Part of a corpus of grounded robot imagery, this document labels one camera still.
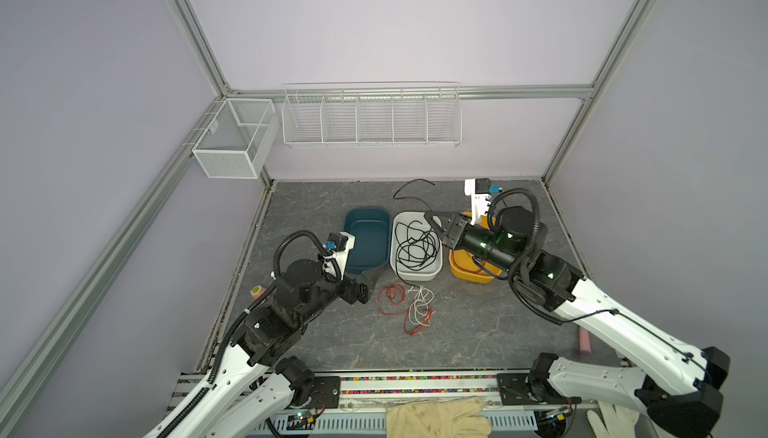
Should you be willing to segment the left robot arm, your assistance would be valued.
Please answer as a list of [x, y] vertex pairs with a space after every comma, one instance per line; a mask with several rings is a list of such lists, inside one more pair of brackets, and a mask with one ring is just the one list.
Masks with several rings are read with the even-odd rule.
[[273, 282], [225, 332], [207, 374], [150, 431], [151, 437], [244, 437], [291, 406], [310, 403], [315, 374], [289, 356], [336, 300], [370, 301], [385, 266], [349, 275], [340, 253], [273, 261]]

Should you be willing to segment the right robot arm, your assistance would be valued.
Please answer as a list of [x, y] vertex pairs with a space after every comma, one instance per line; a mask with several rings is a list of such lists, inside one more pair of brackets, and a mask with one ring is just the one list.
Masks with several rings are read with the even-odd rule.
[[503, 210], [489, 227], [462, 213], [425, 212], [442, 244], [500, 270], [518, 299], [556, 324], [575, 323], [628, 359], [598, 366], [540, 354], [524, 391], [537, 402], [594, 400], [648, 417], [675, 437], [707, 437], [721, 416], [721, 387], [730, 358], [673, 337], [601, 290], [571, 263], [543, 250], [546, 228], [521, 206]]

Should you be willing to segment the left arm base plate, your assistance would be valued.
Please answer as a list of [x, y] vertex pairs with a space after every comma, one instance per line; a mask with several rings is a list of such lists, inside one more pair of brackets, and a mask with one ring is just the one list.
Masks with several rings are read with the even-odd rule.
[[289, 407], [294, 409], [336, 409], [341, 398], [341, 377], [315, 376], [299, 386]]

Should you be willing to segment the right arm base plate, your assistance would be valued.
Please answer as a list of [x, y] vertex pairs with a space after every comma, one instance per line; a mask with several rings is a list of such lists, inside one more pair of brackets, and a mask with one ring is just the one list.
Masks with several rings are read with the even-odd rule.
[[568, 404], [568, 398], [557, 392], [545, 378], [531, 373], [499, 373], [496, 381], [501, 402], [505, 406]]

